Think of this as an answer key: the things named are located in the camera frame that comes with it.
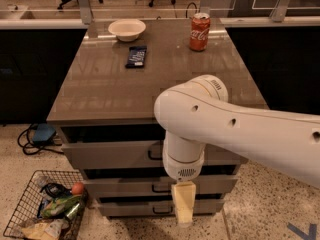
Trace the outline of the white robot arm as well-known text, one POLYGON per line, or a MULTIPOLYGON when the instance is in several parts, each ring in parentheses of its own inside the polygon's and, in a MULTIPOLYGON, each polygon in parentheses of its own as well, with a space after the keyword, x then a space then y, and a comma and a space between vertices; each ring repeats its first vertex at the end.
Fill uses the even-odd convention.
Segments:
POLYGON ((163 165, 178 225, 192 224, 196 186, 208 144, 320 187, 320 116, 228 102, 223 82, 202 75, 162 92, 154 115, 165 130, 163 165))

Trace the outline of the yellowish foam gripper finger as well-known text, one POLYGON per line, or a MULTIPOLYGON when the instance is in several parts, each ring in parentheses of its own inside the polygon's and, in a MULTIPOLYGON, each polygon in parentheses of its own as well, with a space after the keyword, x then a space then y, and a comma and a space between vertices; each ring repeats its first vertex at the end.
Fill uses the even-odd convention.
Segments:
POLYGON ((192 181, 178 182, 171 186, 175 216, 180 227, 189 227, 193 221, 196 185, 192 181))

